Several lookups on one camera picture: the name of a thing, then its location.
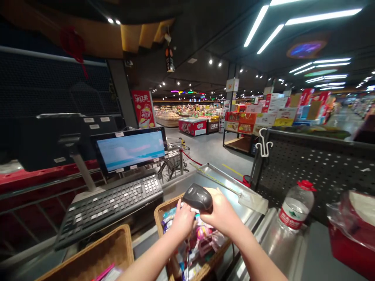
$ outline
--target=wicker basket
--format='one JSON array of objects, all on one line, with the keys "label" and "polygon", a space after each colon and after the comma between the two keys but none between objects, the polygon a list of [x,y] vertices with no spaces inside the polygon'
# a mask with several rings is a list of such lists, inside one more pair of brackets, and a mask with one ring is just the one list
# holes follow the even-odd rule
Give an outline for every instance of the wicker basket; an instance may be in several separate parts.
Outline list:
[{"label": "wicker basket", "polygon": [[112,263],[125,270],[134,262],[130,228],[119,226],[36,281],[91,281]]},{"label": "wicker basket", "polygon": [[[177,202],[180,198],[182,198],[184,194],[181,194],[173,199],[170,199],[167,202],[164,202],[160,204],[154,211],[154,217],[155,217],[155,222],[157,226],[157,232],[159,234],[159,237],[163,236],[163,227],[161,225],[161,221],[163,220],[163,215],[166,211],[169,211],[170,209],[173,209],[176,207]],[[209,272],[211,269],[214,268],[214,266],[220,262],[221,258],[227,251],[228,247],[232,241],[230,239],[227,239],[227,241],[224,243],[224,245],[212,256],[212,258],[202,266],[201,270],[198,272],[198,274],[193,278],[192,281],[201,281]],[[172,271],[172,265],[170,262],[167,263],[167,274],[168,274],[168,280],[169,281],[175,281],[175,278],[173,276],[173,271]]]}]

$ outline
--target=black keyboard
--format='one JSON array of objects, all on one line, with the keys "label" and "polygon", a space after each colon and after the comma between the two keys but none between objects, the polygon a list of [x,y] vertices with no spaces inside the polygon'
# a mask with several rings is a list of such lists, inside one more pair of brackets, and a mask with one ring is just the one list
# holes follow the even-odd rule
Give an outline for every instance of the black keyboard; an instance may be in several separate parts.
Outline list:
[{"label": "black keyboard", "polygon": [[103,191],[69,206],[55,249],[70,246],[162,196],[156,175]]}]

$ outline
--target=floor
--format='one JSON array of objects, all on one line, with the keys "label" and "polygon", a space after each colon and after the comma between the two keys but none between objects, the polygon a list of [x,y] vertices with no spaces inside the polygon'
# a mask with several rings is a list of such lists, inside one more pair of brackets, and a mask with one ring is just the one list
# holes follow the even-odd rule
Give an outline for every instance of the floor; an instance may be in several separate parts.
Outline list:
[{"label": "floor", "polygon": [[[242,177],[223,166],[223,164],[241,175],[250,175],[251,173],[254,158],[224,148],[223,134],[221,133],[192,137],[188,134],[181,133],[178,128],[165,128],[165,132],[168,142],[173,142],[174,140],[172,138],[184,139],[186,145],[190,148],[190,157],[201,164],[210,163],[238,180],[242,180]],[[226,133],[225,141],[236,138],[236,135],[235,133]]]},{"label": "floor", "polygon": [[346,141],[352,141],[355,132],[363,124],[363,119],[353,113],[353,111],[348,107],[341,108],[340,112],[332,115],[328,120],[327,126],[336,127],[345,131],[348,131],[352,135],[347,137]]}]

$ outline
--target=hand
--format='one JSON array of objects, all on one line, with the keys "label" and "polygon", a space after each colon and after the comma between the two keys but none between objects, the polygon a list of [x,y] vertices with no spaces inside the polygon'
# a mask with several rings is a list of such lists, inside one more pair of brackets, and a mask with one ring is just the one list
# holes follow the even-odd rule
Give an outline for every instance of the hand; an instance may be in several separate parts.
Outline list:
[{"label": "hand", "polygon": [[175,233],[177,237],[183,241],[193,230],[195,212],[192,212],[191,207],[186,203],[184,203],[182,208],[180,208],[180,206],[181,199],[179,199],[177,202],[176,214],[173,219],[172,227],[169,231]]},{"label": "hand", "polygon": [[232,238],[239,226],[243,226],[228,199],[219,189],[206,188],[212,196],[213,211],[211,214],[201,212],[200,218],[225,236]]}]

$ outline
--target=red bottle cap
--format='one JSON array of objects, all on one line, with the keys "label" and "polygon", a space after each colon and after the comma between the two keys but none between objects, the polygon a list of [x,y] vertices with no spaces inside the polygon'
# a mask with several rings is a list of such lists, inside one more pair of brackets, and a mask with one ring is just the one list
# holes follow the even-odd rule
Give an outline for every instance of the red bottle cap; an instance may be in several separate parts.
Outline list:
[{"label": "red bottle cap", "polygon": [[298,181],[297,184],[302,188],[303,190],[307,191],[313,191],[315,192],[316,189],[313,187],[313,184],[307,180]]}]

